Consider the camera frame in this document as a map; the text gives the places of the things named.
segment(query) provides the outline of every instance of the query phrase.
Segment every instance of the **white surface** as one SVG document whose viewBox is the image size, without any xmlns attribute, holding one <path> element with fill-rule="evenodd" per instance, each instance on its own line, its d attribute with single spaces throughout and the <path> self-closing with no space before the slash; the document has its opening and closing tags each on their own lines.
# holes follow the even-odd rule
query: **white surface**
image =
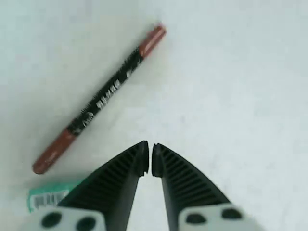
<svg viewBox="0 0 308 231">
<path fill-rule="evenodd" d="M 32 173 L 157 21 L 159 47 L 47 174 Z M 307 25 L 304 0 L 0 1 L 3 230 L 26 214 L 29 187 L 85 176 L 141 140 L 187 158 L 267 230 L 307 230 Z M 168 230 L 151 176 L 128 227 L 144 229 Z"/>
</svg>

